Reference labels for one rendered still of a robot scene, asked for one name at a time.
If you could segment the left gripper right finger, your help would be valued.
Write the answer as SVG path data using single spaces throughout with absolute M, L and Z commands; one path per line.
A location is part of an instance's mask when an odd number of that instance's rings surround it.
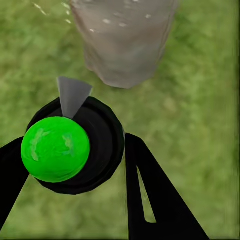
M 129 240 L 210 240 L 145 142 L 125 134 Z M 139 168 L 156 223 L 145 220 Z

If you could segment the tree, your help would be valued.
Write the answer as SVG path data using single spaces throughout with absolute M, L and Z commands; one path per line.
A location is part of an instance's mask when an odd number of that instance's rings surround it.
M 180 0 L 66 3 L 84 46 L 84 65 L 107 86 L 131 89 L 150 79 L 164 58 Z

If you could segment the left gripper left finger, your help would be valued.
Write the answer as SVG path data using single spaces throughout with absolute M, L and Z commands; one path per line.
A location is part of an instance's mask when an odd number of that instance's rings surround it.
M 0 231 L 30 174 L 22 161 L 23 139 L 0 148 Z

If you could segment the pesticide atomizer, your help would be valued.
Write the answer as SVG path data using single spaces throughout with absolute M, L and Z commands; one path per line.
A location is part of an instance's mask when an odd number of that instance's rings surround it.
M 114 175 L 125 154 L 124 128 L 111 107 L 90 96 L 93 85 L 66 76 L 57 85 L 60 97 L 26 129 L 21 160 L 44 187 L 78 195 Z

